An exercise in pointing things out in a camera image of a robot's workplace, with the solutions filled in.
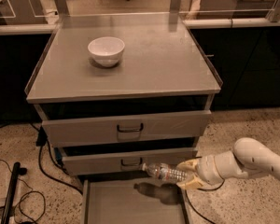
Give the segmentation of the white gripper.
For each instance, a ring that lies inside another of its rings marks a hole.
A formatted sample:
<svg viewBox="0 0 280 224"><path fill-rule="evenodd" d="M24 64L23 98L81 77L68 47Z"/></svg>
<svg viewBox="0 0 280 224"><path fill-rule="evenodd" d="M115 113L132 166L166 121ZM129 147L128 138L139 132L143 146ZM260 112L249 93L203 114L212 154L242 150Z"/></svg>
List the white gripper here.
<svg viewBox="0 0 280 224"><path fill-rule="evenodd" d="M215 185L240 173L239 165L231 151L183 161L176 166L176 169L186 173L196 171L199 176L193 175L178 182L177 185L183 190L200 189L203 181Z"/></svg>

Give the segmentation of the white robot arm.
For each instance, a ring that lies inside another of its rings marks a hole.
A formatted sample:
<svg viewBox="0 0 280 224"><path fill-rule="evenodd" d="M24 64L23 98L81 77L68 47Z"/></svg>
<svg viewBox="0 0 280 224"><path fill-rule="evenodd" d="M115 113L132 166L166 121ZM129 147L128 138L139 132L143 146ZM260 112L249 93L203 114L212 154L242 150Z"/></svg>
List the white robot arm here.
<svg viewBox="0 0 280 224"><path fill-rule="evenodd" d="M215 185L228 178L265 175L280 181L280 156L261 142L244 137L234 143L232 150L181 162L176 169L189 175L177 183L181 189L199 189L204 183Z"/></svg>

